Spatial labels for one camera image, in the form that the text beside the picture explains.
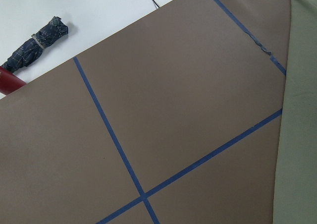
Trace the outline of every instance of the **green curtain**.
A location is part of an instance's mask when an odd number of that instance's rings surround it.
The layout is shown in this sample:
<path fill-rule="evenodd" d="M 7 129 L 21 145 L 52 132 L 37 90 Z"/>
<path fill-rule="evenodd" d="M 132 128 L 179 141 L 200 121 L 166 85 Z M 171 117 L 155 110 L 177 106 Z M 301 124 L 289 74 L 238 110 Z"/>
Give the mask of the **green curtain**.
<path fill-rule="evenodd" d="M 317 0 L 291 0 L 274 224 L 317 224 Z"/>

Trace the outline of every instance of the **blue line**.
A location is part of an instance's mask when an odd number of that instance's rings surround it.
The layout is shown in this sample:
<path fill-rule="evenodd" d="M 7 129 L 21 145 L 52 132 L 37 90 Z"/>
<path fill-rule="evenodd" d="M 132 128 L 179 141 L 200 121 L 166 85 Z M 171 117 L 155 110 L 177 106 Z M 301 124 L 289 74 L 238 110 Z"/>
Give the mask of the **blue line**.
<path fill-rule="evenodd" d="M 230 12 L 229 9 L 227 9 L 227 7 L 220 0 L 214 1 L 242 29 L 243 32 L 245 32 L 252 38 L 252 40 L 261 48 L 263 52 L 270 56 L 270 60 L 277 66 L 277 68 L 284 75 L 286 75 L 286 69 L 281 65 L 280 62 L 277 61 L 277 59 L 273 56 L 272 52 L 265 48 L 265 46 L 236 18 L 236 16 L 233 15 L 232 12 Z"/>
<path fill-rule="evenodd" d="M 138 198 L 134 199 L 132 202 L 130 202 L 127 205 L 123 206 L 122 208 L 118 209 L 114 213 L 110 214 L 108 217 L 97 222 L 96 224 L 106 224 L 106 223 L 110 222 L 111 220 L 115 219 L 116 217 L 118 217 L 119 215 L 121 215 L 122 213 L 124 213 L 125 211 L 128 211 L 129 209 L 133 208 L 134 206 L 136 206 L 137 204 L 139 204 L 141 202 L 142 202 L 142 198 L 138 197 Z"/>
<path fill-rule="evenodd" d="M 178 172 L 177 174 L 175 174 L 174 176 L 172 176 L 171 178 L 167 179 L 166 181 L 162 182 L 161 184 L 159 184 L 158 186 L 154 187 L 153 189 L 151 189 L 150 191 L 148 191 L 146 193 L 147 197 L 152 196 L 153 194 L 157 193 L 158 191 L 162 190 L 163 188 L 165 188 L 166 186 L 170 185 L 171 183 L 175 182 L 176 180 L 178 180 L 179 178 L 183 177 L 184 175 L 186 175 L 187 173 L 189 173 L 190 171 L 194 170 L 195 168 L 199 167 L 200 165 L 202 165 L 203 163 L 209 161 L 211 158 L 215 157 L 216 155 L 220 154 L 221 152 L 223 152 L 224 150 L 228 149 L 229 147 L 231 147 L 232 145 L 236 144 L 237 142 L 241 141 L 243 138 L 247 137 L 248 135 L 252 134 L 253 132 L 255 132 L 256 130 L 260 129 L 261 127 L 263 127 L 264 125 L 268 124 L 270 121 L 274 120 L 275 118 L 279 117 L 282 114 L 282 109 L 273 113 L 271 116 L 267 117 L 266 119 L 264 119 L 263 121 L 260 121 L 258 124 L 256 124 L 255 126 L 251 127 L 250 129 L 246 130 L 245 132 L 243 132 L 242 134 L 236 136 L 235 138 L 233 138 L 232 140 L 228 141 L 227 143 L 225 143 L 224 145 L 218 147 L 217 149 L 215 149 L 214 151 L 210 152 L 209 154 L 207 154 L 206 156 L 202 157 L 200 160 L 192 163 L 191 165 L 189 165 L 188 167 L 184 168 L 182 171 Z"/>
<path fill-rule="evenodd" d="M 82 79 L 84 80 L 84 83 L 85 83 L 85 85 L 90 93 L 90 96 L 92 97 L 92 99 L 93 99 L 93 101 L 98 109 L 98 112 L 99 112 L 102 120 L 104 121 L 104 124 L 107 127 L 108 132 L 109 132 L 109 134 L 110 134 L 110 136 L 111 136 L 111 138 L 112 138 L 112 140 L 113 140 L 113 142 L 114 142 L 114 144 L 115 144 L 115 146 L 116 146 L 116 148 L 117 148 L 117 150 L 118 150 L 118 152 L 119 152 L 119 154 L 120 154 L 120 156 L 121 156 L 121 158 L 122 158 L 122 160 L 123 160 L 123 162 L 128 170 L 128 172 L 129 172 L 133 182 L 134 182 L 134 185 L 136 186 L 136 188 L 140 194 L 140 197 L 143 200 L 143 202 L 144 202 L 144 204 L 145 204 L 145 206 L 146 206 L 146 208 L 147 208 L 147 210 L 148 210 L 148 212 L 153 220 L 153 223 L 159 224 L 159 220 L 158 220 L 157 216 L 155 215 L 155 212 L 154 212 L 152 206 L 150 205 L 149 201 L 147 200 L 147 197 L 145 196 L 144 190 L 143 190 L 134 170 L 132 169 L 132 166 L 131 166 L 126 154 L 124 153 L 123 148 L 121 147 L 121 145 L 117 139 L 117 136 L 115 135 L 115 133 L 110 125 L 110 122 L 108 121 L 106 114 L 105 114 L 104 110 L 102 109 L 102 107 L 97 99 L 97 96 L 96 96 L 93 88 L 91 87 L 91 85 L 88 81 L 88 78 L 86 77 L 86 74 L 85 74 L 83 68 L 81 67 L 77 57 L 74 57 L 73 59 L 74 59 L 75 64 L 78 68 L 78 71 L 79 71 Z"/>

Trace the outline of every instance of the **dark blue plaid fabric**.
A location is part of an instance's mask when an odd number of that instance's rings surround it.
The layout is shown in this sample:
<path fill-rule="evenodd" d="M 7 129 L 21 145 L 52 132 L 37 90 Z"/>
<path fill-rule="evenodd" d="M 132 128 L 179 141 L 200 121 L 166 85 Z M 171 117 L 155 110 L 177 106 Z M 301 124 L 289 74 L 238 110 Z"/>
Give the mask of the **dark blue plaid fabric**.
<path fill-rule="evenodd" d="M 33 34 L 31 39 L 13 52 L 2 67 L 13 73 L 19 68 L 29 66 L 40 57 L 44 48 L 51 46 L 58 38 L 66 34 L 68 34 L 68 27 L 61 22 L 59 17 L 53 17 L 45 27 Z"/>

